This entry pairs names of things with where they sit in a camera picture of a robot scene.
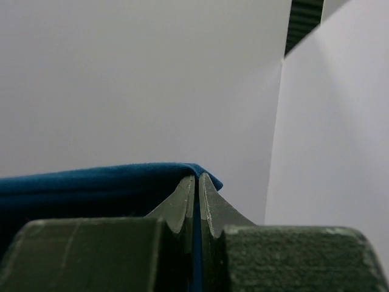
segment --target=blue cloth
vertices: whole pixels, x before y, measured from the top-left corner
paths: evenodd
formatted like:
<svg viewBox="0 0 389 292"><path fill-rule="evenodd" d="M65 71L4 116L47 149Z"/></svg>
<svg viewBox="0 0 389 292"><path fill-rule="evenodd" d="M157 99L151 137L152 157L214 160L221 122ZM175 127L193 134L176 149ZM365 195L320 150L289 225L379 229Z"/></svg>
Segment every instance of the blue cloth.
<svg viewBox="0 0 389 292"><path fill-rule="evenodd" d="M28 221L44 218L144 216L197 164L149 163L0 179L0 258ZM222 183L210 177L219 190Z"/></svg>

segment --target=gray surface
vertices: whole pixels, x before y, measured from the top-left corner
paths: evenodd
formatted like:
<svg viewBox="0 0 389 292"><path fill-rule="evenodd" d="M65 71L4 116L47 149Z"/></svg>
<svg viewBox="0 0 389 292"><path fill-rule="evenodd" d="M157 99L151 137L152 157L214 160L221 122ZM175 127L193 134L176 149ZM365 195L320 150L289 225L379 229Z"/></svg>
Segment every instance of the gray surface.
<svg viewBox="0 0 389 292"><path fill-rule="evenodd" d="M263 223L290 5L0 1L0 176L196 162Z"/></svg>

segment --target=clamp jaw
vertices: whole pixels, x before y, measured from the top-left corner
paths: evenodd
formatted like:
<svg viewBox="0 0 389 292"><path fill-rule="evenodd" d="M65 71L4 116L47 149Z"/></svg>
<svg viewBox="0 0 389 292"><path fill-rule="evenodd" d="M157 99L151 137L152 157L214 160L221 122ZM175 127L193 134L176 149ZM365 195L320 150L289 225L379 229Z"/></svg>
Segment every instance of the clamp jaw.
<svg viewBox="0 0 389 292"><path fill-rule="evenodd" d="M1 292L389 291L349 228L257 226L208 174L147 216L35 220L0 266Z"/></svg>

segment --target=white panel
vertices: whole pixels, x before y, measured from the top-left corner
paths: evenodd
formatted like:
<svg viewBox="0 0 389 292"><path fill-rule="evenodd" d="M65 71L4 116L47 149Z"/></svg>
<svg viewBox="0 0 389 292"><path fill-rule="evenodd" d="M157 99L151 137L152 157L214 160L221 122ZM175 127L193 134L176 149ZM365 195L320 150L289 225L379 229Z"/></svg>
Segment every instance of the white panel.
<svg viewBox="0 0 389 292"><path fill-rule="evenodd" d="M266 209L266 224L361 230L386 271L388 11L350 1L285 60Z"/></svg>
<svg viewBox="0 0 389 292"><path fill-rule="evenodd" d="M190 161L263 222L291 1L0 1L0 176Z"/></svg>
<svg viewBox="0 0 389 292"><path fill-rule="evenodd" d="M350 0L324 0L322 22L334 14L342 5Z"/></svg>

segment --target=black ribbed object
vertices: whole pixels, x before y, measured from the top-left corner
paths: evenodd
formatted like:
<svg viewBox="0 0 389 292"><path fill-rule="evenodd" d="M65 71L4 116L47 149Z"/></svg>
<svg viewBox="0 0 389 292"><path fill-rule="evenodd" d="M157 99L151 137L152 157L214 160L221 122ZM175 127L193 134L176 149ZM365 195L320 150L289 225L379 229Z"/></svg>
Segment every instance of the black ribbed object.
<svg viewBox="0 0 389 292"><path fill-rule="evenodd" d="M321 21L324 0L293 0L287 29L285 55Z"/></svg>

